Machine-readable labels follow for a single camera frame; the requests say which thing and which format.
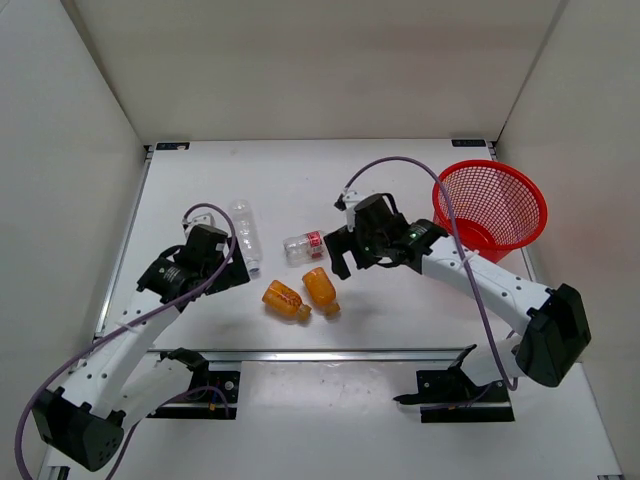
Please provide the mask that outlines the clear bottle red label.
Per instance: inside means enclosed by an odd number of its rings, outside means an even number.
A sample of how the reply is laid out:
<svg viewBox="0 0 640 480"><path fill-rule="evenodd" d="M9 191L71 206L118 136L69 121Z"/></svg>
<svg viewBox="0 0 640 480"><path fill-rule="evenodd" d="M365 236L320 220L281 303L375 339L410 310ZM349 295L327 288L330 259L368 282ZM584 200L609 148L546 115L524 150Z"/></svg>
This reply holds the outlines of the clear bottle red label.
<svg viewBox="0 0 640 480"><path fill-rule="evenodd" d="M284 255L290 266L319 261L326 256L324 232L314 230L305 234L289 237L283 241Z"/></svg>

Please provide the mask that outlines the orange bottle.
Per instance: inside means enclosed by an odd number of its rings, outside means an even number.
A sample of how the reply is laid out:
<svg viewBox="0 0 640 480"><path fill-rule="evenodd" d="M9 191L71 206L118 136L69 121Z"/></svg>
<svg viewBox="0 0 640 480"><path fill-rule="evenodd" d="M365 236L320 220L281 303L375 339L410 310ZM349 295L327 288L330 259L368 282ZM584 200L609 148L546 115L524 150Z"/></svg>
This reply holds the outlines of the orange bottle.
<svg viewBox="0 0 640 480"><path fill-rule="evenodd" d="M262 296L262 302L272 311L287 319L307 322L311 307L301 296L278 280L273 280Z"/></svg>
<svg viewBox="0 0 640 480"><path fill-rule="evenodd" d="M307 272L302 277L302 282L314 306L319 308L325 316L335 316L340 312L335 287L322 267Z"/></svg>

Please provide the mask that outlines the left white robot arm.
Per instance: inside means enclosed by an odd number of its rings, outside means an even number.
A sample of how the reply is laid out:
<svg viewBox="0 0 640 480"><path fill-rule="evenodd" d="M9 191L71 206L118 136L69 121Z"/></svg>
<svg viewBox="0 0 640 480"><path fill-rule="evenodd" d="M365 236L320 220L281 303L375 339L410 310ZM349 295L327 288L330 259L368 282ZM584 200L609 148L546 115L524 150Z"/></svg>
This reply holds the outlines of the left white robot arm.
<svg viewBox="0 0 640 480"><path fill-rule="evenodd" d="M210 225L194 226L184 245L162 252L140 277L122 314L123 326L83 356L60 386L36 396L31 412L41 439L95 472L116 455L126 432L166 401L205 396L209 363L186 348L161 354L138 379L130 376L190 303L248 280L229 235Z"/></svg>

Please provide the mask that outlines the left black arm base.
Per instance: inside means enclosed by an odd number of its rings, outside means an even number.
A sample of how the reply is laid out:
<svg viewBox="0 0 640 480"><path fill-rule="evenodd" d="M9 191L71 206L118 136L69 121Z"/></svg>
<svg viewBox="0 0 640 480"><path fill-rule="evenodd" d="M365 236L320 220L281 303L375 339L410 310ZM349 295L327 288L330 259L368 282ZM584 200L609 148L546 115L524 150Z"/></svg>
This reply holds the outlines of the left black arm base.
<svg viewBox="0 0 640 480"><path fill-rule="evenodd" d="M236 419L241 380L238 362L214 362L184 348L163 351L160 358L181 362L192 376L187 391L152 411L149 419Z"/></svg>

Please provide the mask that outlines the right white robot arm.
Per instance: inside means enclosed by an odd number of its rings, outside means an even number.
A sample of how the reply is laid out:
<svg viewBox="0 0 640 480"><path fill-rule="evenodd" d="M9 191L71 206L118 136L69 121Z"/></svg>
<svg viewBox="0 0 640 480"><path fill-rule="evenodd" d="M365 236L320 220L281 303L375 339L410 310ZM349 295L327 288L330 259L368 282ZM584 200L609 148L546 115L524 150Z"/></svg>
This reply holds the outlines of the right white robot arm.
<svg viewBox="0 0 640 480"><path fill-rule="evenodd" d="M397 402L472 402L490 384L527 377L550 388L560 385L591 341L579 292L567 284L552 289L528 281L458 247L452 234L426 219L408 222L389 193L368 197L353 191L335 203L346 223L324 240L335 275L345 280L344 259L359 269L406 266L448 284L508 324L512 336L486 348L465 348L423 394L403 394Z"/></svg>

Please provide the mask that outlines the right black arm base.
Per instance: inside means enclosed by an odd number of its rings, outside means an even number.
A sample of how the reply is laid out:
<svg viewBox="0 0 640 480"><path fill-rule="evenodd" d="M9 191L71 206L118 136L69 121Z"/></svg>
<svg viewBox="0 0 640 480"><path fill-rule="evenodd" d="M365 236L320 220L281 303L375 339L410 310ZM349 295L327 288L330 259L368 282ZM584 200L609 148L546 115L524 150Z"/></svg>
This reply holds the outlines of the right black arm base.
<svg viewBox="0 0 640 480"><path fill-rule="evenodd" d="M401 406L418 406L423 424L515 421L502 381L478 387L448 370L418 370L416 384L415 393L400 394L393 400Z"/></svg>

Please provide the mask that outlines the red mesh plastic bin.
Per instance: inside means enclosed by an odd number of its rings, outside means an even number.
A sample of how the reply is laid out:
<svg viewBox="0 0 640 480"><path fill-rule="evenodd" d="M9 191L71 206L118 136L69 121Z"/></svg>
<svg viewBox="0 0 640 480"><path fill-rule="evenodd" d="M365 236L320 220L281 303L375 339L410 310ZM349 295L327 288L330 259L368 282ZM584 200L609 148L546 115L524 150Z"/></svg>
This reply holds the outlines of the red mesh plastic bin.
<svg viewBox="0 0 640 480"><path fill-rule="evenodd" d="M458 162L433 187L433 221L494 263L533 243L548 208L538 187L515 168L490 160Z"/></svg>

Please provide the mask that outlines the tall clear plastic bottle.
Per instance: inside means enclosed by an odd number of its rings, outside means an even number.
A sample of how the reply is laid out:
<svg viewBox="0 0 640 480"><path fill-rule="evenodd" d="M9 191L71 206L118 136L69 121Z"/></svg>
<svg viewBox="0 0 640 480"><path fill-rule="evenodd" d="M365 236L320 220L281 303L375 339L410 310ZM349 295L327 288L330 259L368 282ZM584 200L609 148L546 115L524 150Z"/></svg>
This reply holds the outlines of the tall clear plastic bottle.
<svg viewBox="0 0 640 480"><path fill-rule="evenodd" d="M257 276L261 272L263 252L253 210L248 201L238 199L231 202L229 213L246 268L251 276Z"/></svg>

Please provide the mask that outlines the right black corner label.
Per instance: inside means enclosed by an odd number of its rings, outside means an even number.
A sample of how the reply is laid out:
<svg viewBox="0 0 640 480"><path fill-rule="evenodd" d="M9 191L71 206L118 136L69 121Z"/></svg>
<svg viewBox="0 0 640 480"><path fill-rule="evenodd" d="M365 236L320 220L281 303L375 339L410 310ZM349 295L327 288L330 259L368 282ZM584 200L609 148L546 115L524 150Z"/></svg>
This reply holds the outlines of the right black corner label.
<svg viewBox="0 0 640 480"><path fill-rule="evenodd" d="M455 148L485 148L487 146L483 139L452 139L451 144Z"/></svg>

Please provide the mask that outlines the black corner label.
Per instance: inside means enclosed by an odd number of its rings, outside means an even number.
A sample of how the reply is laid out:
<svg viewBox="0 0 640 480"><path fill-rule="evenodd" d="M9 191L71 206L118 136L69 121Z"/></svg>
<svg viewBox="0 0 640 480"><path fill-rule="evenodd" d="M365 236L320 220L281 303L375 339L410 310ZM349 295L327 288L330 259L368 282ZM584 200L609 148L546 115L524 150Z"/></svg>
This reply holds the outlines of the black corner label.
<svg viewBox="0 0 640 480"><path fill-rule="evenodd" d="M155 146L156 151L186 151L189 148L189 142L159 142Z"/></svg>
<svg viewBox="0 0 640 480"><path fill-rule="evenodd" d="M483 139L452 139L451 144L455 148L485 148L487 146Z"/></svg>

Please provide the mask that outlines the left black corner label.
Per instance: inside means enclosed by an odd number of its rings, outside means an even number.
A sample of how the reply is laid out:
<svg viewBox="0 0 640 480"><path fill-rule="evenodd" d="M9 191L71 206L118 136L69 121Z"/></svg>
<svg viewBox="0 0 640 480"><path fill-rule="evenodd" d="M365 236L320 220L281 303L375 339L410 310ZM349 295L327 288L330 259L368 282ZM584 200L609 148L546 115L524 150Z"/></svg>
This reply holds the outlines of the left black corner label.
<svg viewBox="0 0 640 480"><path fill-rule="evenodd" d="M159 142L155 146L156 151L186 151L189 148L189 142Z"/></svg>

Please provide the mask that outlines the aluminium left table rail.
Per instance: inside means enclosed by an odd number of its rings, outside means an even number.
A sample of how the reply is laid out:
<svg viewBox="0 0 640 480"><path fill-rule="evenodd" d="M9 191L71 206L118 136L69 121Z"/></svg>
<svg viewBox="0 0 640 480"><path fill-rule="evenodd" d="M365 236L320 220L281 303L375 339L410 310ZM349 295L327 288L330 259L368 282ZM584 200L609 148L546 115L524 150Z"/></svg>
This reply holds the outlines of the aluminium left table rail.
<svg viewBox="0 0 640 480"><path fill-rule="evenodd" d="M119 277L120 277L120 273L122 270L122 265L124 262L124 257L126 255L126 251L129 245L129 241L131 238L131 234L132 234L132 230L133 230L133 226L136 220L136 216L139 210L139 205L141 202L141 198L142 198L142 194L144 191L144 187L146 184L146 180L148 177L148 172L150 169L150 164L152 161L152 157L153 157L153 153L155 150L155 147L151 144L145 145L144 146L144 150L145 150L145 157L144 157L144 161L143 161L143 167L142 167L142 173L141 173L141 177L140 180L137 184L136 190L135 190L135 195L133 197L133 201L131 204L131 209L129 211L129 215L127 217L127 221L125 224L125 230L123 233L123 237L122 240L120 242L117 254L116 254L116 258L115 258L115 263L114 266L111 270L110 276L109 276L109 281L107 284L107 289L106 292L103 296L103 300L99 309L99 315L98 315L98 320L96 322L96 326L94 328L94 333L93 333L93 339L97 340L99 338L101 338L104 334L105 328L106 328L106 323L107 320L109 318L109 314L110 314L110 310L111 310L111 306L113 303L113 298L115 295L115 291L116 291L116 287L119 281Z"/></svg>

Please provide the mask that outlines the aluminium table rail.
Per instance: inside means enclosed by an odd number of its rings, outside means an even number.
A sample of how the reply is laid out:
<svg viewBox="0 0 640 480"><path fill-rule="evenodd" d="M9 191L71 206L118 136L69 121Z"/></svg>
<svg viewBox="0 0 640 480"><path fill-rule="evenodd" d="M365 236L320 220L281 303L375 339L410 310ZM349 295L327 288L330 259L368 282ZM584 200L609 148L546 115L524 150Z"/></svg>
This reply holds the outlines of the aluminium table rail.
<svg viewBox="0 0 640 480"><path fill-rule="evenodd" d="M109 276L109 281L107 284L107 289L106 292L103 296L103 300L99 309L99 315L98 315L98 320L96 322L96 326L94 328L94 333L93 333L93 339L97 340L99 338L101 338L104 334L105 328L106 328L106 323L107 320L109 318L109 314L110 314L110 310L111 310L111 306L113 303L113 298L115 295L115 291L116 291L116 287L119 281L119 277L120 277L120 273L122 270L122 265L124 262L124 257L126 255L126 251L129 245L129 241L131 238L131 234L132 234L132 230L133 230L133 226L136 220L136 216L139 210L139 205L141 202L141 198L142 198L142 194L144 191L144 187L146 184L146 180L148 177L148 172L150 169L150 164L152 161L152 157L153 157L153 153L155 150L155 147L151 144L145 145L144 146L144 150L145 150L145 157L144 157L144 161L143 161L143 167L142 167L142 173L141 173L141 177L140 180L137 184L136 190L135 190L135 195L133 197L133 201L131 204L131 209L129 211L129 215L127 217L127 221L125 224L125 230L123 233L123 237L122 240L120 242L117 254L116 254L116 258L115 258L115 263L114 266L111 270L110 276Z"/></svg>
<svg viewBox="0 0 640 480"><path fill-rule="evenodd" d="M213 362L451 362L463 349L197 350Z"/></svg>

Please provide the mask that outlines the aluminium front table rail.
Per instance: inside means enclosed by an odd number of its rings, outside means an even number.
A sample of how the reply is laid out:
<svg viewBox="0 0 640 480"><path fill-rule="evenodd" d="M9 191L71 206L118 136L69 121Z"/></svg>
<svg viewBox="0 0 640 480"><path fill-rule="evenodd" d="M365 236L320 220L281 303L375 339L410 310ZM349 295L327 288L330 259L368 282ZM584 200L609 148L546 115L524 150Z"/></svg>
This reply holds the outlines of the aluminium front table rail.
<svg viewBox="0 0 640 480"><path fill-rule="evenodd" d="M197 350L213 362L451 362L463 349Z"/></svg>

